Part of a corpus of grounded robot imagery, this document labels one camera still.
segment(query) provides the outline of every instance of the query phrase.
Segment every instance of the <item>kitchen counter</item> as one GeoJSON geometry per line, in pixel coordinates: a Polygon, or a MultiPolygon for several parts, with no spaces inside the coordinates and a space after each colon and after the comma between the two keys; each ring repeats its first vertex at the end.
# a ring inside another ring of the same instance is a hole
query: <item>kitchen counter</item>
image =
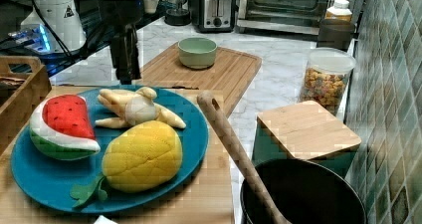
{"type": "MultiPolygon", "coordinates": [[[[218,46],[249,53],[262,59],[255,79],[244,92],[229,122],[251,156],[257,125],[257,113],[297,102],[305,74],[307,53],[316,46],[312,39],[288,34],[201,34],[191,25],[171,27],[164,19],[137,31],[139,63],[143,66],[174,43],[187,37],[206,37],[218,46]]],[[[62,72],[50,77],[52,85],[111,86],[118,85],[111,65],[109,47],[104,48],[62,72]]],[[[241,222],[240,186],[243,181],[231,161],[232,193],[236,223],[241,222]]]]}

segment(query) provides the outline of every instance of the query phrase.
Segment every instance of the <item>toaster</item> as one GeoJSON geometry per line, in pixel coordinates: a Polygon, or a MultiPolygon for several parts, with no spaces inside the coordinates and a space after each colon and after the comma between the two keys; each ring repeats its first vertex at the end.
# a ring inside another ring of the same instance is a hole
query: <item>toaster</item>
{"type": "Polygon", "coordinates": [[[231,32],[236,0],[188,0],[192,25],[199,32],[231,32]]]}

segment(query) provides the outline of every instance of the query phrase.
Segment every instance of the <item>kitchen appliance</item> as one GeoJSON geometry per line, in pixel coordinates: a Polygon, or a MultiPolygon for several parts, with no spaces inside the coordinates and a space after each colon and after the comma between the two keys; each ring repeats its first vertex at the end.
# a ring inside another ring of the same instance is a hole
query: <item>kitchen appliance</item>
{"type": "Polygon", "coordinates": [[[165,11],[164,22],[171,26],[184,26],[190,23],[190,13],[183,9],[183,0],[175,0],[175,8],[165,11]]]}
{"type": "Polygon", "coordinates": [[[188,0],[192,25],[200,32],[231,32],[236,0],[188,0]]]}
{"type": "Polygon", "coordinates": [[[237,25],[317,35],[330,0],[240,0],[237,25]]]}

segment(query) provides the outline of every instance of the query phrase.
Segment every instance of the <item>watermelon rind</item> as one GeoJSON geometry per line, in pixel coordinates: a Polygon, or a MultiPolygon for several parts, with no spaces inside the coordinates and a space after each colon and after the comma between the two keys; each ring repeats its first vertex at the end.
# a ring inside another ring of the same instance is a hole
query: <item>watermelon rind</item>
{"type": "Polygon", "coordinates": [[[50,128],[42,117],[44,105],[48,100],[41,102],[30,118],[31,139],[35,146],[44,154],[61,160],[80,159],[88,153],[94,155],[100,152],[99,144],[93,139],[70,136],[50,128]]]}
{"type": "Polygon", "coordinates": [[[77,160],[96,154],[93,150],[58,146],[55,143],[49,142],[38,136],[32,130],[30,130],[30,135],[37,149],[49,157],[60,160],[77,160]]]}

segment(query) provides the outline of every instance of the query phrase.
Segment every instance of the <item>blue plate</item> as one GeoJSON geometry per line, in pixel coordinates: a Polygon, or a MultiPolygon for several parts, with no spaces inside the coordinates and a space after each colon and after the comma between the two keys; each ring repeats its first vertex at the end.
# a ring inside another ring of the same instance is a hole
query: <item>blue plate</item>
{"type": "MultiPolygon", "coordinates": [[[[140,87],[116,86],[108,89],[126,89],[135,91],[140,87]]],[[[60,161],[50,158],[32,143],[29,127],[26,126],[18,137],[12,153],[12,172],[19,187],[37,202],[65,212],[105,214],[145,204],[183,183],[200,165],[208,144],[208,127],[203,114],[184,97],[162,89],[155,89],[156,103],[177,113],[185,122],[186,128],[178,129],[183,147],[183,160],[180,170],[169,181],[143,192],[126,194],[113,191],[105,202],[94,201],[84,209],[74,209],[70,196],[74,184],[88,184],[102,172],[102,160],[108,144],[125,129],[95,127],[97,140],[102,151],[95,156],[76,161],[60,161]]],[[[88,104],[90,120],[93,126],[96,119],[115,116],[97,101],[100,89],[81,93],[88,104]]]]}

